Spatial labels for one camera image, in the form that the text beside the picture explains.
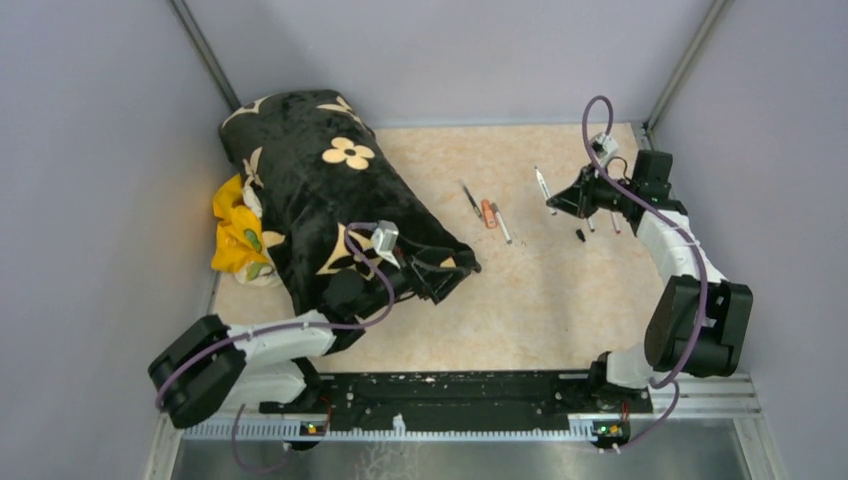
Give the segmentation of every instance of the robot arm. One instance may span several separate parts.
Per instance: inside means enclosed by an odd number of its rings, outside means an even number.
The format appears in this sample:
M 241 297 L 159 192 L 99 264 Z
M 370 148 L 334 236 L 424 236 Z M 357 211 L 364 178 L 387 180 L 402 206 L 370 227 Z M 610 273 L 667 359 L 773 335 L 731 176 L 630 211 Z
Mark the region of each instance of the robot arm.
M 189 428 L 218 411 L 242 405 L 260 413 L 301 413 L 315 405 L 322 381 L 306 357 L 348 348 L 379 321 L 360 324 L 387 304 L 389 288 L 439 303 L 476 269 L 436 267 L 450 249 L 428 247 L 401 237 L 391 222 L 380 222 L 375 251 L 396 268 L 385 281 L 366 282 L 353 270 L 333 275 L 317 310 L 261 325 L 226 325 L 218 315 L 195 322 L 148 367 L 159 390 L 157 406 L 176 428 Z M 388 313 L 384 311 L 380 318 Z
M 606 356 L 605 380 L 626 389 L 648 386 L 657 372 L 668 372 L 680 360 L 695 323 L 700 295 L 700 278 L 689 242 L 678 233 L 683 229 L 697 244 L 689 228 L 683 205 L 669 197 L 672 157 L 670 154 L 642 150 L 636 158 L 631 179 L 619 185 L 652 204 L 662 215 L 677 224 L 672 228 L 657 215 L 646 211 L 622 195 L 588 165 L 581 169 L 575 183 L 548 200 L 548 206 L 578 218 L 587 218 L 598 209 L 621 212 L 636 237 L 647 247 L 665 290 L 660 298 L 643 344 Z M 707 272 L 706 323 L 702 325 L 695 348 L 683 372 L 697 377 L 728 376 L 739 362 L 748 318 L 751 290 L 732 283 L 697 247 Z

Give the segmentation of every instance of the gray wall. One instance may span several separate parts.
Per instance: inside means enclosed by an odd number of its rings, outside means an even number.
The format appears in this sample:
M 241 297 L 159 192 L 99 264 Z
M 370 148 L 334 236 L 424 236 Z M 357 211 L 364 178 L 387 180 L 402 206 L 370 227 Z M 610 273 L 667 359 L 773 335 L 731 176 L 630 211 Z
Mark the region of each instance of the gray wall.
M 644 120 L 707 0 L 188 0 L 242 103 L 342 90 L 373 126 Z
M 736 2 L 657 133 L 693 229 L 754 290 L 750 370 L 792 478 L 845 478 L 848 3 Z
M 226 108 L 164 0 L 0 3 L 0 478 L 141 476 Z

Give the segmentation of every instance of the black blanket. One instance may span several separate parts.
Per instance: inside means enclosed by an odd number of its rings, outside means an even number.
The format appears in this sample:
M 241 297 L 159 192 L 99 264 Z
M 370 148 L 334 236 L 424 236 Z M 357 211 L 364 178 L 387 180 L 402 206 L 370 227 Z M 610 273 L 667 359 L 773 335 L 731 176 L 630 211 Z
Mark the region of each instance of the black blanket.
M 343 228 L 389 220 L 421 245 L 449 249 L 441 259 L 479 271 L 474 252 L 447 232 L 383 155 L 374 132 L 338 92 L 285 93 L 251 102 L 221 125 L 230 162 L 262 206 L 262 229 L 285 240 L 268 248 L 296 314 L 317 308 L 330 278 L 355 269 L 373 274 L 346 248 Z M 395 269 L 353 240 L 381 270 Z

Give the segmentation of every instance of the metal frame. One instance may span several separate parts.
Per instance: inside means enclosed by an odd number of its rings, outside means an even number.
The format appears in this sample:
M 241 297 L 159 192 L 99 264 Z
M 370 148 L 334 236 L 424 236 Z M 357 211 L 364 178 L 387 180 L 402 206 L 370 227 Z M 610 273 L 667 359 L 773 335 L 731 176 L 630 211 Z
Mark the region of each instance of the metal frame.
M 212 81 L 218 88 L 218 92 L 221 94 L 221 97 L 223 97 L 224 101 L 227 102 L 227 106 L 230 107 L 230 110 L 235 111 L 241 106 L 238 95 L 236 95 L 236 91 L 230 84 L 230 80 L 224 73 L 224 69 L 221 68 L 221 64 L 215 57 L 212 47 L 209 46 L 209 42 L 206 40 L 206 37 L 203 36 L 203 31 L 200 30 L 200 25 L 197 24 L 197 20 L 195 20 L 194 15 L 191 14 L 191 9 L 188 8 L 185 0 L 168 0 L 168 3 L 174 10 L 174 14 L 180 20 L 186 34 L 188 34 L 191 44 L 200 56 L 200 61 L 203 62 L 204 66 L 206 66 L 206 71 L 209 72 L 209 76 L 212 77 Z
M 645 130 L 646 122 L 633 122 L 630 124 L 631 130 L 633 130 L 633 137 L 636 138 L 636 145 L 639 146 L 639 150 L 653 150 L 654 149 L 654 139 L 653 136 L 648 135 L 648 131 Z
M 645 121 L 644 129 L 651 140 L 653 140 L 654 130 L 656 130 L 657 125 L 659 125 L 665 116 L 669 105 L 674 100 L 675 94 L 688 78 L 692 67 L 695 66 L 704 45 L 706 45 L 719 21 L 724 17 L 724 14 L 732 4 L 733 0 L 713 0 L 713 4 L 710 6 L 709 11 L 707 11 L 704 21 L 701 22 L 701 26 L 698 28 L 697 33 L 695 33 L 695 37 L 689 43 L 686 51 L 683 52 L 683 56 L 677 63 L 674 73 L 671 74 L 671 78 L 668 79 L 668 83 L 660 93 L 657 103 L 654 104 L 651 115 Z
M 774 442 L 771 439 L 751 379 L 737 373 L 727 378 L 697 379 L 688 375 L 678 377 L 681 398 L 671 414 L 672 419 L 732 419 L 736 428 L 741 454 L 748 466 L 752 480 L 780 480 L 788 478 Z M 672 387 L 650 390 L 654 404 L 652 414 L 631 414 L 631 419 L 655 419 L 668 407 Z M 445 442 L 445 441 L 554 441 L 589 442 L 592 422 L 610 421 L 619 414 L 569 415 L 572 427 L 568 431 L 554 432 L 408 432 L 401 422 L 393 430 L 330 432 L 322 441 L 336 442 Z M 280 419 L 278 416 L 246 414 L 239 425 L 239 440 L 282 441 L 312 440 L 297 433 L 299 421 Z M 233 418 L 216 415 L 206 422 L 187 429 L 176 430 L 167 416 L 162 415 L 156 428 L 153 446 L 145 470 L 145 480 L 168 480 L 172 477 L 183 440 L 229 441 Z

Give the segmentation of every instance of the metal floor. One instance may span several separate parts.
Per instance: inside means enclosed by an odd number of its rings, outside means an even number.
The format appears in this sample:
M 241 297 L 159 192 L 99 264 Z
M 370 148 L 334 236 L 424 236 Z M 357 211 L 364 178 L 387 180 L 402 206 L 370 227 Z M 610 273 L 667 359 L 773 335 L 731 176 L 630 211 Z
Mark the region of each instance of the metal floor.
M 632 423 L 635 431 L 646 425 Z M 587 452 L 583 443 L 324 442 L 295 452 L 285 468 L 264 476 L 240 470 L 227 441 L 186 440 L 172 480 L 750 478 L 732 420 L 669 420 L 651 436 L 621 455 Z M 278 443 L 239 442 L 238 447 L 242 459 L 257 467 L 277 463 L 282 455 Z

